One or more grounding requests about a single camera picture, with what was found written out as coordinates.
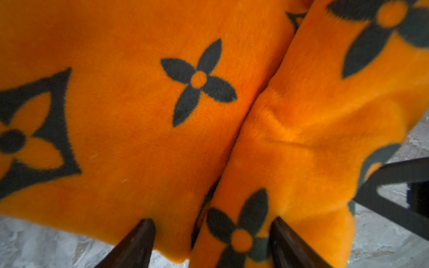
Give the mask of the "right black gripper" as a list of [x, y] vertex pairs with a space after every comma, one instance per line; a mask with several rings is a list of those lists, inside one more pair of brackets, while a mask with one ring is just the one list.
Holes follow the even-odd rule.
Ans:
[[429, 159], [390, 163], [360, 187], [355, 203], [429, 239]]

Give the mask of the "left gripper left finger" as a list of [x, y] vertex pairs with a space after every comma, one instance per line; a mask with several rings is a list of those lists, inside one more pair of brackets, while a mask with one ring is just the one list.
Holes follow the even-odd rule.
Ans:
[[141, 220], [95, 268], [148, 268], [155, 234], [154, 221]]

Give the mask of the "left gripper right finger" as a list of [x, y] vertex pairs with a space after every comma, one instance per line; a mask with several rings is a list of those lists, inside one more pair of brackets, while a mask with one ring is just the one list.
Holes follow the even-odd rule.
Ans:
[[281, 217], [271, 224], [269, 244], [275, 268], [332, 268]]

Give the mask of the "orange patterned pillowcase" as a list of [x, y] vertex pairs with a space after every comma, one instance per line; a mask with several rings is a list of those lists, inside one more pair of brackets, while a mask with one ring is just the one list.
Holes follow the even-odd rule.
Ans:
[[344, 268], [351, 200], [429, 107], [427, 1], [2, 1], [1, 214], [192, 268]]

